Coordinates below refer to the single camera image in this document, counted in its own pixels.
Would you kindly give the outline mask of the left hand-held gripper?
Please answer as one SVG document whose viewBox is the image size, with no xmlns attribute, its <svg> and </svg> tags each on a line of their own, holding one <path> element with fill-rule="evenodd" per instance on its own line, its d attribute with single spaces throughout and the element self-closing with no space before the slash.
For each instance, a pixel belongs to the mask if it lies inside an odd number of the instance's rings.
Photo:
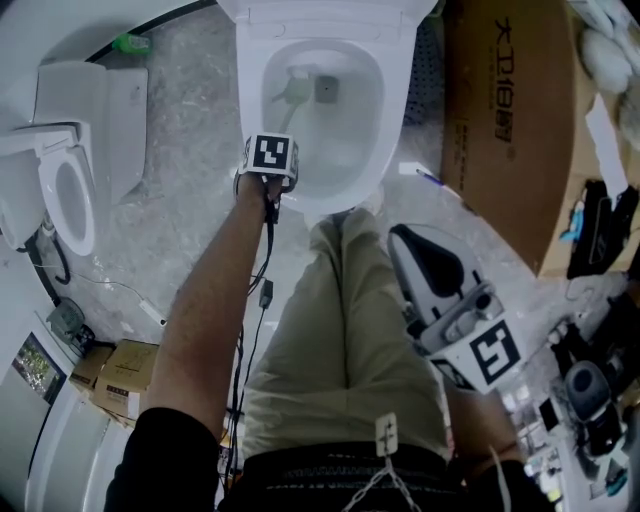
<svg viewBox="0 0 640 512">
<path fill-rule="evenodd" d="M 281 133 L 257 133 L 249 137 L 239 165 L 239 174 L 254 174 L 264 182 L 281 181 L 281 192 L 294 190 L 299 174 L 299 146 Z"/>
</svg>

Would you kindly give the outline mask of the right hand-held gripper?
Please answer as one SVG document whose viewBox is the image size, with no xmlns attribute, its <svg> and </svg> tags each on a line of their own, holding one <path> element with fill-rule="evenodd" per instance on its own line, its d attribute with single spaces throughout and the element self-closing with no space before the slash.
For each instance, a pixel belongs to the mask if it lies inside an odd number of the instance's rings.
<svg viewBox="0 0 640 512">
<path fill-rule="evenodd" d="M 521 343 L 471 248 L 433 226 L 396 224 L 388 251 L 416 352 L 456 388 L 491 392 L 521 363 Z M 453 305 L 453 295 L 464 296 Z"/>
</svg>

